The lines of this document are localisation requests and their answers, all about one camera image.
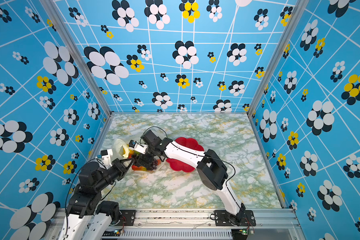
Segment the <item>red chili pepper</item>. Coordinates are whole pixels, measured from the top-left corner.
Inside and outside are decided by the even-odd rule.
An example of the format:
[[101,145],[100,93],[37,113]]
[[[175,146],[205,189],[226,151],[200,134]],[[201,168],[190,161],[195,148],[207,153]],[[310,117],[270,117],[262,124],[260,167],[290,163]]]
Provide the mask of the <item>red chili pepper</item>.
[[142,166],[138,167],[138,166],[132,165],[132,170],[133,170],[133,171],[143,171],[143,172],[146,172],[146,171],[147,171],[147,168],[142,167]]

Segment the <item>yellowish plastic bag orange print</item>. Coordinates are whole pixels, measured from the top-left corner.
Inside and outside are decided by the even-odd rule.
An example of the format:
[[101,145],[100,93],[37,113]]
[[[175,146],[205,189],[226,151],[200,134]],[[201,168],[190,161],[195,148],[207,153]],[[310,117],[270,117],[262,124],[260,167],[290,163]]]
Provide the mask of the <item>yellowish plastic bag orange print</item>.
[[116,139],[112,145],[112,150],[115,158],[118,159],[135,158],[135,162],[133,165],[138,166],[138,156],[140,155],[140,153],[138,153],[137,151],[130,150],[127,143],[124,142],[123,140]]

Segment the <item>red flower-shaped plate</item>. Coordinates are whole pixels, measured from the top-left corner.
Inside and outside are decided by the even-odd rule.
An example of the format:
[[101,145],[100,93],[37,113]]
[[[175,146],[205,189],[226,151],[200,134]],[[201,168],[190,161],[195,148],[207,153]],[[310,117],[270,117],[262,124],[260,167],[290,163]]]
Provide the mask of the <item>red flower-shaped plate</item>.
[[177,172],[191,173],[205,156],[204,148],[192,138],[177,138],[165,150],[170,168]]

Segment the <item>dark purple grapes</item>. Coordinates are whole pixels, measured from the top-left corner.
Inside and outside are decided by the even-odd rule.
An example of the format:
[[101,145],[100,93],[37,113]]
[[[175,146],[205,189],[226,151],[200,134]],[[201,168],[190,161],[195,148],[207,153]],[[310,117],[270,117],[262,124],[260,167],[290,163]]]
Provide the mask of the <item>dark purple grapes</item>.
[[160,160],[153,159],[148,166],[148,171],[156,170],[159,164],[160,164]]

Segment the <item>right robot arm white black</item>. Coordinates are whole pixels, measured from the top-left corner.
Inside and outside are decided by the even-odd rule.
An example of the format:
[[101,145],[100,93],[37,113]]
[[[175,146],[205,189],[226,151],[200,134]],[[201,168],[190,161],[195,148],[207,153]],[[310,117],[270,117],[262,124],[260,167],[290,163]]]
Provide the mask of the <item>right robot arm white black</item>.
[[195,168],[203,184],[222,200],[231,224],[239,226],[247,218],[245,205],[238,200],[229,183],[227,167],[213,150],[196,151],[171,139],[159,137],[148,145],[130,141],[129,147],[144,156],[175,159]]

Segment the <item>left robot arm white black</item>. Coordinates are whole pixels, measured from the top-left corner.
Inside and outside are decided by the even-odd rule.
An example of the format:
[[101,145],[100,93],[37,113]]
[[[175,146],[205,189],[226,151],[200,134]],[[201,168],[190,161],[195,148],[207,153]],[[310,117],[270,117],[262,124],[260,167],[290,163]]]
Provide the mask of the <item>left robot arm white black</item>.
[[119,203],[104,201],[102,191],[124,178],[135,159],[115,159],[104,168],[99,162],[86,163],[79,172],[79,184],[65,207],[66,218],[59,240],[100,240],[119,237],[124,227],[135,223],[135,210],[121,211]]

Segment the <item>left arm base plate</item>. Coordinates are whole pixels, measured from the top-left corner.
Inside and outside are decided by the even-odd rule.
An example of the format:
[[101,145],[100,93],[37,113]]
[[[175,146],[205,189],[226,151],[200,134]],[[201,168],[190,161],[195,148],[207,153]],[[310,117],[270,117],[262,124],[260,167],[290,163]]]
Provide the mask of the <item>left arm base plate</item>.
[[112,214],[110,226],[133,226],[136,218],[136,210],[119,210],[115,215]]

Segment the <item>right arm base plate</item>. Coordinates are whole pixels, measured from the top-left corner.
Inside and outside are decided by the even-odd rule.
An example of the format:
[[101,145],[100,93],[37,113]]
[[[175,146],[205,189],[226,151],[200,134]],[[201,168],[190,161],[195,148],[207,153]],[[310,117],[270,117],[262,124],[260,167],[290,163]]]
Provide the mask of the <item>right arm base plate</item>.
[[241,211],[236,215],[225,210],[215,210],[214,219],[217,227],[255,227],[257,225],[254,212]]

